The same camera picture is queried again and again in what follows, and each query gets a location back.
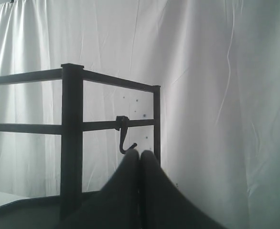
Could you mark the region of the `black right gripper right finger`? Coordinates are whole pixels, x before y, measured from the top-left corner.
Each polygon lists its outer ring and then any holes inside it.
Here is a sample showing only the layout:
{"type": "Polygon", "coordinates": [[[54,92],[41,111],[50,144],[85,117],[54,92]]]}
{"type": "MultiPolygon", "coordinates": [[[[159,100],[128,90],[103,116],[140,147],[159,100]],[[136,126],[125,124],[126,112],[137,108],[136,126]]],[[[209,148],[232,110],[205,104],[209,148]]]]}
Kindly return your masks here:
{"type": "Polygon", "coordinates": [[[223,229],[170,181],[153,152],[140,156],[140,217],[144,229],[223,229]]]}

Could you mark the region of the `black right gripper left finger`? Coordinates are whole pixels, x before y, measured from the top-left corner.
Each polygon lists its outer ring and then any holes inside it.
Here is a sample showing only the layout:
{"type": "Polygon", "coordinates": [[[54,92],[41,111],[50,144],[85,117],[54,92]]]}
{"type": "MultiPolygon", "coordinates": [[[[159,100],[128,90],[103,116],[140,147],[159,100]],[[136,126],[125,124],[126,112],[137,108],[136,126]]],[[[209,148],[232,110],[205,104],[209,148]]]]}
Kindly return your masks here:
{"type": "Polygon", "coordinates": [[[58,224],[60,229],[137,229],[140,157],[129,150],[102,189],[58,224]]]}

